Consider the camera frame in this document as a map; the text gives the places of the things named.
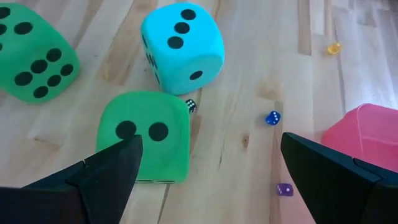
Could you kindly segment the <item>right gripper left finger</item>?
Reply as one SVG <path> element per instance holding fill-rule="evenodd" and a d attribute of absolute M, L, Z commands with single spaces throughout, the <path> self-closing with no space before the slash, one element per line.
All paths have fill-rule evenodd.
<path fill-rule="evenodd" d="M 142 137 L 119 141 L 24 188 L 35 223 L 119 223 L 142 159 Z"/>

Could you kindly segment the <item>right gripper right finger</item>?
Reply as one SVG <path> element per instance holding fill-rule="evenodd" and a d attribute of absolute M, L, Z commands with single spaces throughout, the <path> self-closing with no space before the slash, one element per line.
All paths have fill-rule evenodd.
<path fill-rule="evenodd" d="M 397 224 L 397 173 L 284 132 L 281 153 L 316 223 Z"/>

